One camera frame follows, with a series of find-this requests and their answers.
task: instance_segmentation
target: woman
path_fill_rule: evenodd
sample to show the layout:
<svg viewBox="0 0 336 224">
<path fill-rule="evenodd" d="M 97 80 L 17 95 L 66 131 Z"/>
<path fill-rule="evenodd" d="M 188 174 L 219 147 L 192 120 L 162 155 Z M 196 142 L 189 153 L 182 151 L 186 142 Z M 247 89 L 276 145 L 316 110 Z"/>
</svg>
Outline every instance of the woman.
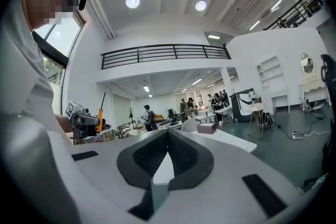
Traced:
<svg viewBox="0 0 336 224">
<path fill-rule="evenodd" d="M 211 107 L 213 109 L 213 113 L 215 113 L 216 110 L 223 108 L 223 103 L 221 102 L 221 99 L 219 97 L 218 93 L 215 93 L 214 98 L 211 101 Z M 216 113 L 217 123 L 222 120 L 222 115 L 219 113 Z"/>
<path fill-rule="evenodd" d="M 198 115 L 197 106 L 196 104 L 194 104 L 194 100 L 191 97 L 189 97 L 188 103 L 187 103 L 187 115 L 191 119 L 194 119 L 195 115 Z"/>
</svg>

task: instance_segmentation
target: person standing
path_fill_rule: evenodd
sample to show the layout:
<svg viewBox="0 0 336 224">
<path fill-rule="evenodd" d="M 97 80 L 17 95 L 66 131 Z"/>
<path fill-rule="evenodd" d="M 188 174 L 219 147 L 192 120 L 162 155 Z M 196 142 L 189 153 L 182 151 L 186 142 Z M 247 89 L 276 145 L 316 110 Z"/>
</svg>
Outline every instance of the person standing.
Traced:
<svg viewBox="0 0 336 224">
<path fill-rule="evenodd" d="M 157 130 L 158 127 L 154 122 L 154 112 L 150 109 L 149 105 L 145 105 L 145 113 L 141 116 L 143 120 L 145 120 L 145 127 L 147 132 Z"/>
</svg>

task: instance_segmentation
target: backpack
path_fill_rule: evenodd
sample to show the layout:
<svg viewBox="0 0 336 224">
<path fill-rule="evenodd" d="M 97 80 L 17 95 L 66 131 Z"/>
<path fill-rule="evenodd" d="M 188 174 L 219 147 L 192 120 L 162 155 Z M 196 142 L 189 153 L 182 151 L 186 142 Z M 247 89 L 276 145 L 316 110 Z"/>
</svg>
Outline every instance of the backpack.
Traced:
<svg viewBox="0 0 336 224">
<path fill-rule="evenodd" d="M 273 120 L 272 115 L 268 112 L 267 113 L 263 112 L 259 119 L 260 129 L 268 130 L 269 128 L 272 127 L 273 124 L 274 124 L 274 120 Z"/>
</svg>

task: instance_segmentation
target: cardboard box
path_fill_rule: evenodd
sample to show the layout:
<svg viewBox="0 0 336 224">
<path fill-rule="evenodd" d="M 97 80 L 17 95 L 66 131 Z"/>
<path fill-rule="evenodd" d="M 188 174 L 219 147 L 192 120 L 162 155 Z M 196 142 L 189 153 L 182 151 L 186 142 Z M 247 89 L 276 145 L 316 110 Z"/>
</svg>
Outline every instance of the cardboard box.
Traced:
<svg viewBox="0 0 336 224">
<path fill-rule="evenodd" d="M 213 134 L 217 130 L 216 123 L 201 123 L 197 126 L 197 131 L 201 134 Z"/>
</svg>

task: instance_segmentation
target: mirror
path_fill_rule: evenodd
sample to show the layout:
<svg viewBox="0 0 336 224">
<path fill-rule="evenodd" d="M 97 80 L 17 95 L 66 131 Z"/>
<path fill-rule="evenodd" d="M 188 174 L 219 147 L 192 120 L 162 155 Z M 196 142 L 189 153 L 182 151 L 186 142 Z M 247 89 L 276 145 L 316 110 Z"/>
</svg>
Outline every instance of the mirror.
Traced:
<svg viewBox="0 0 336 224">
<path fill-rule="evenodd" d="M 306 73 L 312 73 L 314 69 L 313 61 L 311 57 L 306 53 L 303 53 L 301 55 L 301 66 Z"/>
</svg>

